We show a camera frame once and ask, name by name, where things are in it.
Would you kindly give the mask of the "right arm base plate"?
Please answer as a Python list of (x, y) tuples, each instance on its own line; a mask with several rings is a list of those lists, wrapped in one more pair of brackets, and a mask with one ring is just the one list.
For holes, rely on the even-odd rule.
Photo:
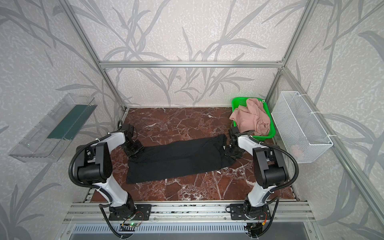
[(268, 205), (252, 207), (247, 203), (230, 204), (226, 212), (231, 215), (231, 220), (258, 220), (266, 221), (271, 219), (271, 211)]

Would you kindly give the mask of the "black shirt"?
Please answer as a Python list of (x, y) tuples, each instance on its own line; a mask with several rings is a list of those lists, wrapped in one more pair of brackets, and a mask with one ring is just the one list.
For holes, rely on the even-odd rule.
[(226, 154), (226, 143), (227, 136), (221, 134), (145, 147), (129, 158), (126, 183), (160, 181), (230, 167), (237, 159)]

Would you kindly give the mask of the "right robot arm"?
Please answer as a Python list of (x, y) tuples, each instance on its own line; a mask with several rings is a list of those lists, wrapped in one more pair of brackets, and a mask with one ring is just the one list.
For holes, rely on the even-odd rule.
[(241, 158), (244, 152), (253, 157), (256, 184), (246, 198), (246, 210), (253, 211), (266, 205), (272, 193), (290, 185), (283, 150), (276, 145), (268, 145), (252, 136), (235, 134), (230, 137), (225, 151), (235, 159)]

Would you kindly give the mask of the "pink garment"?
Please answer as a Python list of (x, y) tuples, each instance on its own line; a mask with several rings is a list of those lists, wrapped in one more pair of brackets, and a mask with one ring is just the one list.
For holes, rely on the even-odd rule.
[(254, 131), (255, 136), (267, 136), (271, 120), (264, 109), (264, 103), (256, 98), (246, 99), (246, 107), (239, 105), (230, 115), (240, 133)]

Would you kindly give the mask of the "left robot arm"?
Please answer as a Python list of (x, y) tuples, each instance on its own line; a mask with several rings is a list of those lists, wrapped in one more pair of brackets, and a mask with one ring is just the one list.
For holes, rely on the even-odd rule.
[(138, 153), (143, 146), (134, 147), (134, 133), (116, 131), (95, 139), (86, 145), (76, 148), (69, 166), (70, 180), (79, 187), (93, 188), (107, 201), (104, 208), (110, 212), (135, 213), (137, 207), (132, 196), (118, 184), (113, 176), (111, 152), (122, 147), (127, 149), (127, 156)]

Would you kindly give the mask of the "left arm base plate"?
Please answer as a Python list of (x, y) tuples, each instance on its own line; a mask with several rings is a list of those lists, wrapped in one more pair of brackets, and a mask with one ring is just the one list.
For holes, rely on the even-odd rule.
[(148, 221), (151, 214), (151, 204), (138, 204), (136, 208), (130, 210), (127, 206), (120, 207), (109, 207), (110, 221), (122, 221), (122, 220), (133, 220), (133, 221)]

